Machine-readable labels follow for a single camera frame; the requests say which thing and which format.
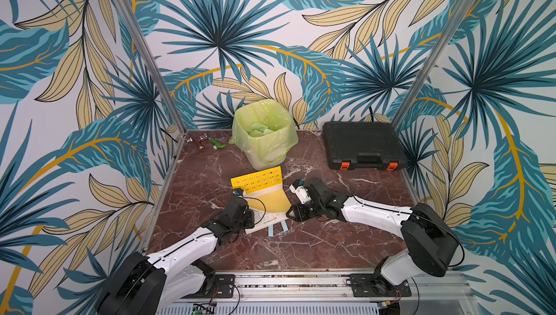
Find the yellow children's book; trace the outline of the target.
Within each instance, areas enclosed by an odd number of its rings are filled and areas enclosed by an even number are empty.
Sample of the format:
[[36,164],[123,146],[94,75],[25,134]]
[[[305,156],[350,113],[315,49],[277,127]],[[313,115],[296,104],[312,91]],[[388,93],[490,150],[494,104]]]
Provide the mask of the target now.
[[255,226],[247,229],[247,234],[268,229],[270,225],[275,228],[282,220],[287,222],[286,213],[291,208],[291,203],[283,187],[280,166],[233,177],[230,182],[233,189],[241,188],[245,191],[243,198],[254,212]]

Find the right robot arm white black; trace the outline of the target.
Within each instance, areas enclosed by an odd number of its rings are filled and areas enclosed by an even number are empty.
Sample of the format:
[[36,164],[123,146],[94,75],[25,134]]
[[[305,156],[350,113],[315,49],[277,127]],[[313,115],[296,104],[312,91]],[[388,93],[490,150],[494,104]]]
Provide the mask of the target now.
[[295,222],[324,216],[374,227],[404,240],[405,249],[380,262],[372,274],[371,285],[380,295],[420,274],[444,277],[462,247],[445,221],[424,203],[409,207],[368,201],[337,192],[316,177],[296,180],[290,191],[299,200],[287,212]]

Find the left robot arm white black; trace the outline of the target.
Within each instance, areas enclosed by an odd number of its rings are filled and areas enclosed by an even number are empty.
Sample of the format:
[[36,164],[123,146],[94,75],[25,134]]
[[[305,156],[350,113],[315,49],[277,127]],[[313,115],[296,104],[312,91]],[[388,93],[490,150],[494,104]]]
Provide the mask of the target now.
[[130,254],[106,281],[95,304],[98,314],[155,314],[174,301],[198,293],[212,273],[201,258],[256,224],[243,196],[233,196],[224,210],[191,235],[147,256]]

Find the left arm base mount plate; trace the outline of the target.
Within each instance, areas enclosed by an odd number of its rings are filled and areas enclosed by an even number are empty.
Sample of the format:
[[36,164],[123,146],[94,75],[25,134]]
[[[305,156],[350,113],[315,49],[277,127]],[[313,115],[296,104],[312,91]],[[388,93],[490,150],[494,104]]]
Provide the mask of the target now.
[[235,291],[234,274],[215,274],[207,277],[201,289],[192,295],[185,296],[183,299],[232,299],[237,294]]

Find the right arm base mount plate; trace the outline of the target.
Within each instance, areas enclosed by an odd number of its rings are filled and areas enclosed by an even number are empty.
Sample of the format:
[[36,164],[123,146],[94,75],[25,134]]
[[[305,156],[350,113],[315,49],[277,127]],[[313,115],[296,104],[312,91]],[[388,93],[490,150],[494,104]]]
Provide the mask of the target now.
[[407,281],[392,285],[382,276],[374,274],[351,274],[346,280],[355,298],[387,298],[396,300],[412,296]]

